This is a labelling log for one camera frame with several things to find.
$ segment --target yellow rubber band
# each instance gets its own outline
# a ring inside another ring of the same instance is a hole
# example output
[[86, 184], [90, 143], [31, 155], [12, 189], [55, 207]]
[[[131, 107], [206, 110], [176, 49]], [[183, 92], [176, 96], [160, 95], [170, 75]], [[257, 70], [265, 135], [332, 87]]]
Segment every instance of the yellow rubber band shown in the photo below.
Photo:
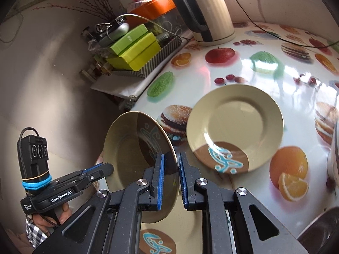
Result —
[[28, 180], [30, 180], [30, 179], [35, 179], [35, 178], [38, 178], [38, 177], [42, 177], [44, 174], [46, 174], [46, 173], [48, 173], [48, 172], [49, 172], [49, 170], [47, 170], [45, 173], [41, 174], [40, 176], [32, 177], [32, 178], [23, 178], [22, 180], [23, 180], [23, 181], [28, 181]]

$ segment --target white wall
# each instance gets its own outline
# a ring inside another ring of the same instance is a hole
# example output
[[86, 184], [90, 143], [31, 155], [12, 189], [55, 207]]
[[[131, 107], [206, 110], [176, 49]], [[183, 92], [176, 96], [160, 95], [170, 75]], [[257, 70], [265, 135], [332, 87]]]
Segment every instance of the white wall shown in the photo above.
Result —
[[[51, 0], [72, 5], [74, 0]], [[0, 221], [24, 232], [24, 214], [16, 144], [24, 127], [46, 137], [53, 178], [94, 164], [106, 132], [120, 114], [102, 93], [79, 76], [91, 54], [80, 32], [100, 20], [70, 10], [48, 8], [23, 12], [15, 41], [0, 43]], [[0, 38], [15, 34], [20, 16], [0, 26]], [[93, 192], [72, 201], [78, 208]]]
[[[225, 0], [234, 22], [248, 18], [235, 0]], [[253, 21], [290, 25], [326, 39], [339, 40], [339, 28], [322, 0], [238, 0]]]

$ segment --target beige kettle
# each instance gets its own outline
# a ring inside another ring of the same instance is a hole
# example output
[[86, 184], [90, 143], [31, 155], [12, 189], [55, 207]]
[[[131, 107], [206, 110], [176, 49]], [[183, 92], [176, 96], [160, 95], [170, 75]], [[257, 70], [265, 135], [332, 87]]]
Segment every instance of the beige kettle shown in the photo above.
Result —
[[214, 46], [234, 39], [225, 0], [173, 0], [199, 45]]

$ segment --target checkered sleeve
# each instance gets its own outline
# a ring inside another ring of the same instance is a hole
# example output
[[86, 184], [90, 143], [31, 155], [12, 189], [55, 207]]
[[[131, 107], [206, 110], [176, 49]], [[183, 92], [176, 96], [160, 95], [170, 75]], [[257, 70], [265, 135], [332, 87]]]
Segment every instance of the checkered sleeve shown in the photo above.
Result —
[[45, 239], [47, 239], [46, 234], [33, 223], [32, 215], [26, 215], [26, 233], [28, 241], [34, 248], [37, 248], [43, 241], [45, 241]]

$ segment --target silver bolt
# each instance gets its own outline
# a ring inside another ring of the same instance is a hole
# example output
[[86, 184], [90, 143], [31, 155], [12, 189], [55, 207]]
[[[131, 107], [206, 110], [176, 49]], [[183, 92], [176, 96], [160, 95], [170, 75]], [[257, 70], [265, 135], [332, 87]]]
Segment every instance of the silver bolt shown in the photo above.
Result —
[[99, 197], [99, 198], [104, 198], [104, 197], [106, 197], [108, 195], [108, 191], [107, 190], [99, 190], [98, 192], [97, 192], [97, 196]]
[[201, 177], [201, 178], [197, 179], [197, 184], [199, 184], [199, 185], [206, 185], [207, 184], [207, 179]]
[[137, 184], [139, 186], [145, 186], [148, 183], [148, 180], [141, 178], [140, 180], [137, 181]]
[[237, 193], [240, 196], [245, 196], [245, 195], [247, 195], [247, 190], [245, 188], [240, 187], [240, 188], [237, 189]]

